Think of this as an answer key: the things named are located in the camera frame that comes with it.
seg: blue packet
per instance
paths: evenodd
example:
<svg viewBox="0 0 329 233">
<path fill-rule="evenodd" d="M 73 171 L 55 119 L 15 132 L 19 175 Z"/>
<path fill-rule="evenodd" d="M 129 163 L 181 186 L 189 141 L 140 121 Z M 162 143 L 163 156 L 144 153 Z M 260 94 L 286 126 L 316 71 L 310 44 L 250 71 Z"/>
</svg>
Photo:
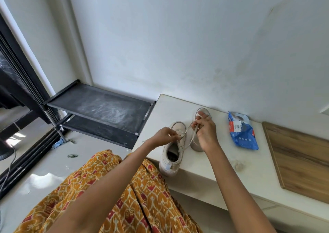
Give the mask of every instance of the blue packet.
<svg viewBox="0 0 329 233">
<path fill-rule="evenodd" d="M 228 112 L 230 134 L 236 146 L 258 150 L 254 129 L 247 115 Z"/>
</svg>

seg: red label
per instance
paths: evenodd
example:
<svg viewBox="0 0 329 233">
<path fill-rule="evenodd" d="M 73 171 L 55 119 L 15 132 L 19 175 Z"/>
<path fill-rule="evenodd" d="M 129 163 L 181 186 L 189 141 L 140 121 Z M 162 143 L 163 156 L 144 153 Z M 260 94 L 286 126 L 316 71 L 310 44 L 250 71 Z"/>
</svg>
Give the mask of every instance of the red label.
<svg viewBox="0 0 329 233">
<path fill-rule="evenodd" d="M 228 122 L 229 127 L 230 127 L 230 132 L 234 132 L 234 124 L 233 121 Z"/>
</svg>

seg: yellow patterned fabric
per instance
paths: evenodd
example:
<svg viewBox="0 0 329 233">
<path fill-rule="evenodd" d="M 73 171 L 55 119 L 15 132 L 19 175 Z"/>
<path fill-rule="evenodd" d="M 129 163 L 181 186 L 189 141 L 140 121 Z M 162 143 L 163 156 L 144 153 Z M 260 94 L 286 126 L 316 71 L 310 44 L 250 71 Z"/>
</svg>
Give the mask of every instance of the yellow patterned fabric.
<svg viewBox="0 0 329 233">
<path fill-rule="evenodd" d="M 46 232 L 71 202 L 121 163 L 106 150 L 70 174 L 27 215 L 15 232 Z M 99 232 L 202 232 L 170 195 L 158 169 L 145 159 L 108 214 Z"/>
</svg>

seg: white label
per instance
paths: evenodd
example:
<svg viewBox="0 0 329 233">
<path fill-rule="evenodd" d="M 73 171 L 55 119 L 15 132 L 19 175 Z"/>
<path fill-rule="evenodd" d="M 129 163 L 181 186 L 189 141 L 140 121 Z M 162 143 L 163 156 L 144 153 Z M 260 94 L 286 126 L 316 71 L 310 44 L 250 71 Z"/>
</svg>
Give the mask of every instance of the white label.
<svg viewBox="0 0 329 233">
<path fill-rule="evenodd" d="M 234 125 L 234 132 L 241 131 L 241 121 L 233 121 L 233 125 Z"/>
</svg>

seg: white sneaker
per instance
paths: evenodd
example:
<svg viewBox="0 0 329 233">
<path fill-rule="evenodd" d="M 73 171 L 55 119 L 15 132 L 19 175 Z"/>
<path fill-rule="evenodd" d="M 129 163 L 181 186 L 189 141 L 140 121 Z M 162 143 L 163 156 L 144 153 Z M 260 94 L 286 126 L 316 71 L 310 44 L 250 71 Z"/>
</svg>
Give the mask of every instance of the white sneaker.
<svg viewBox="0 0 329 233">
<path fill-rule="evenodd" d="M 183 137 L 179 142 L 172 142 L 163 147 L 159 169 L 160 173 L 167 177 L 173 177 L 178 172 L 183 159 L 186 138 L 186 125 L 183 122 L 177 121 L 173 123 L 171 129 L 175 130 L 179 135 L 183 135 Z"/>
<path fill-rule="evenodd" d="M 196 111 L 196 113 L 194 115 L 194 120 L 193 121 L 196 120 L 196 117 L 197 116 L 200 116 L 201 117 L 201 115 L 198 114 L 198 112 L 200 112 L 200 111 L 204 112 L 205 114 L 207 114 L 211 118 L 210 112 L 206 108 L 201 107 L 201 108 L 199 108 Z M 203 152 L 203 149 L 200 146 L 200 142 L 199 142 L 198 136 L 197 135 L 194 135 L 194 134 L 193 134 L 193 136 L 192 136 L 193 138 L 192 138 L 192 141 L 191 141 L 191 148 L 193 150 L 197 151 L 197 152 Z"/>
</svg>

